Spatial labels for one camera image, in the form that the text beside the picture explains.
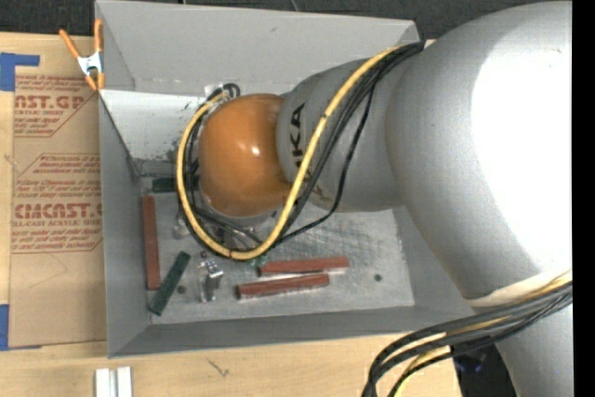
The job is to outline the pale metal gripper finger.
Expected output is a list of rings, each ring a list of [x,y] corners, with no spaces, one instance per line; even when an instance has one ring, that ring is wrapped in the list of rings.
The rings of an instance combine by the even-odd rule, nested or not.
[[[176,214],[175,225],[173,226],[173,237],[176,240],[182,240],[190,235],[184,214],[179,211]]]
[[[199,299],[202,303],[211,302],[216,299],[216,292],[224,276],[224,271],[212,260],[202,261],[197,269],[199,271]]]

